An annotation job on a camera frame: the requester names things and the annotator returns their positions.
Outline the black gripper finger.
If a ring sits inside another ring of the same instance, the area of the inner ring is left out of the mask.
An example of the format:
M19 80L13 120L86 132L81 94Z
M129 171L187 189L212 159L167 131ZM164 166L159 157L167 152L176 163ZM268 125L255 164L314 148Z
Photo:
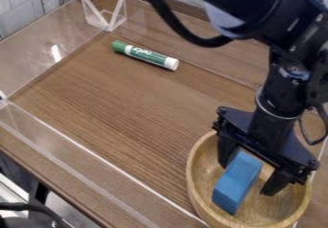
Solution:
M260 194L274 196L293 180L293 175L285 170L274 170L267 181L264 182Z
M236 141L223 132L218 136L218 162L224 169L238 151Z

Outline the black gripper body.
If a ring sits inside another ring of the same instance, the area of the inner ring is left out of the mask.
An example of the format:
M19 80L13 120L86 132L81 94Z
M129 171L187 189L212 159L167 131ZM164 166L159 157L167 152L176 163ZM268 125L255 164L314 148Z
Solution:
M270 115L258 108L254 112L219 106L218 119L212 123L216 135L223 132L242 148L267 163L274 170L293 175L291 184L305 184L318 169L318 161L294 132L295 117Z

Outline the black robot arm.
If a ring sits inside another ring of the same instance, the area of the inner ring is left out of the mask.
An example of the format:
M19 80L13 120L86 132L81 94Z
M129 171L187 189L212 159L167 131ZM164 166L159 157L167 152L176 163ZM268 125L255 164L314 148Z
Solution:
M305 111L314 109L328 135L328 6L321 0L203 0L219 35L196 36L164 0L147 0L167 26L192 44L215 48L235 39L268 47L268 72L255 93L255 110L220 106L212 128L218 162L226 167L238 148L274 167L260 193L275 195L287 184L303 184L318 161L306 149L319 143L298 141Z

